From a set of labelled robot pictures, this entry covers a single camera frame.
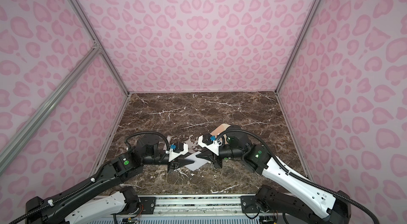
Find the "pink red-bordered letter card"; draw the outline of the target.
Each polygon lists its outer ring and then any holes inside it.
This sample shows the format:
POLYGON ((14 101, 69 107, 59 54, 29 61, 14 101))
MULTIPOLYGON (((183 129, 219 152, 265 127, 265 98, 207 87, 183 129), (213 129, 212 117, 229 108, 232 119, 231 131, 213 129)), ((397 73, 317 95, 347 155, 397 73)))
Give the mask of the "pink red-bordered letter card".
POLYGON ((197 158, 197 155, 202 152, 202 148, 198 145, 197 139, 188 139, 185 143, 188 145, 188 152, 184 155, 184 158, 193 161, 192 164, 186 165, 186 168, 195 171, 209 163, 208 160, 197 158))

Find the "peach paper envelope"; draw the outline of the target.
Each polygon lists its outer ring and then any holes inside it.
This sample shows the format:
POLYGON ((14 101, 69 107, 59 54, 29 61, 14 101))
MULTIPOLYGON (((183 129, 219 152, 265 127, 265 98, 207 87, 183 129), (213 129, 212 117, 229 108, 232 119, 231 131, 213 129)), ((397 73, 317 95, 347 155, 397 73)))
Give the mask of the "peach paper envelope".
POLYGON ((226 124, 226 123, 223 123, 223 124, 221 124, 220 126, 218 126, 215 130, 213 130, 212 132, 211 132, 211 135, 213 135, 213 136, 218 136, 220 133, 222 133, 223 131, 225 131, 228 127, 230 127, 231 125, 230 124, 226 124))

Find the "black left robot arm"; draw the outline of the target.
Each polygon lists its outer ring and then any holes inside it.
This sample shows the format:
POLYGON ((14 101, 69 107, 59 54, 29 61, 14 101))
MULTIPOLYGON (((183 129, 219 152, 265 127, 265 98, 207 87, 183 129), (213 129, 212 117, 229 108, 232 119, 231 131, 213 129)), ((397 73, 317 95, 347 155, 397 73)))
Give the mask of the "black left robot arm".
POLYGON ((124 139, 124 143, 127 151, 105 162, 89 178, 48 198, 36 196, 29 200, 26 213, 13 220, 13 223, 68 224, 70 221, 67 218, 79 207, 100 193, 141 174, 145 165, 165 165, 170 171, 192 163, 184 158, 189 150, 186 143, 170 143, 156 131, 131 134, 124 139))

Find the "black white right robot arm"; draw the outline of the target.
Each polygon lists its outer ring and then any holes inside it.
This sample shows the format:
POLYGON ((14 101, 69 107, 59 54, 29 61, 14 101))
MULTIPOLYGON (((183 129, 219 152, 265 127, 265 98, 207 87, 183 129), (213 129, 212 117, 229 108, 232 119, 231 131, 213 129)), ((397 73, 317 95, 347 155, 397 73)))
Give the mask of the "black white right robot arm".
POLYGON ((216 136, 200 136, 198 144, 203 150, 197 158, 212 162, 216 168, 222 168, 224 159, 239 159, 250 172, 258 173, 289 191, 290 194, 279 193, 263 185, 254 200, 259 212, 280 212, 307 224, 350 222, 351 207, 341 199, 342 192, 325 191, 295 172, 256 134, 239 126, 229 126, 216 136))

